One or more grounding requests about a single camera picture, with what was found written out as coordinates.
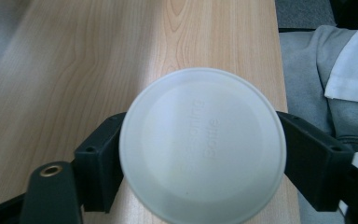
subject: wooden surface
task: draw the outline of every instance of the wooden surface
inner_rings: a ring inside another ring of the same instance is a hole
[[[0,56],[0,203],[26,191],[36,167],[71,161],[105,118],[180,68],[227,70],[286,110],[273,0],[17,2],[23,15]],[[85,223],[160,222],[126,181],[109,215],[85,214]],[[249,223],[299,223],[290,181]]]

